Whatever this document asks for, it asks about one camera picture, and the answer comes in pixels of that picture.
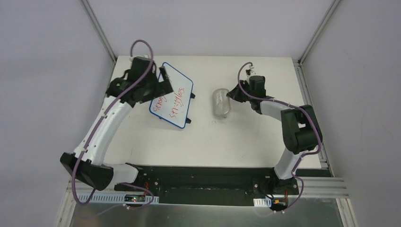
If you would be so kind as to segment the blue-framed small whiteboard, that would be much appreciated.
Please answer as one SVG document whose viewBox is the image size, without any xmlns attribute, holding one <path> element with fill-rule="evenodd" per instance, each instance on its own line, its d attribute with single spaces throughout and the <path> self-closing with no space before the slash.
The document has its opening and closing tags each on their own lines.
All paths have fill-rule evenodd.
<svg viewBox="0 0 401 227">
<path fill-rule="evenodd" d="M 187 125 L 193 81 L 168 62 L 163 62 L 174 91 L 150 102 L 149 112 L 180 129 Z"/>
</svg>

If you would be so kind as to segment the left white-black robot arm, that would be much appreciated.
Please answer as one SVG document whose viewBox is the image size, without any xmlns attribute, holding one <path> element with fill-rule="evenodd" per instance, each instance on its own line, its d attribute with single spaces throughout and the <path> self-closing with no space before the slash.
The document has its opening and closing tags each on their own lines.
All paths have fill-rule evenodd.
<svg viewBox="0 0 401 227">
<path fill-rule="evenodd" d="M 131 67 L 110 82 L 95 122 L 74 151 L 61 155 L 61 164 L 76 180 L 98 191 L 119 183 L 126 183 L 132 191 L 141 190 L 144 178 L 135 165 L 106 164 L 105 155 L 120 124 L 136 104 L 172 92 L 165 66 L 158 67 L 150 58 L 134 57 Z"/>
</svg>

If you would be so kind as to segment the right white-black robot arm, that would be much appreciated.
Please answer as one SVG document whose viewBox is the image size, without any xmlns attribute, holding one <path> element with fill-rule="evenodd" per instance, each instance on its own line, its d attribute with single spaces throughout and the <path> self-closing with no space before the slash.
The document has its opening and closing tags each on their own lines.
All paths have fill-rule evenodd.
<svg viewBox="0 0 401 227">
<path fill-rule="evenodd" d="M 258 114 L 281 122 L 285 150 L 274 167 L 275 177 L 268 186 L 275 194 L 287 188 L 287 179 L 293 178 L 302 159 L 318 154 L 322 148 L 322 132 L 311 105 L 294 106 L 266 94 L 265 77 L 251 76 L 239 80 L 227 96 L 238 102 L 249 102 Z"/>
</svg>

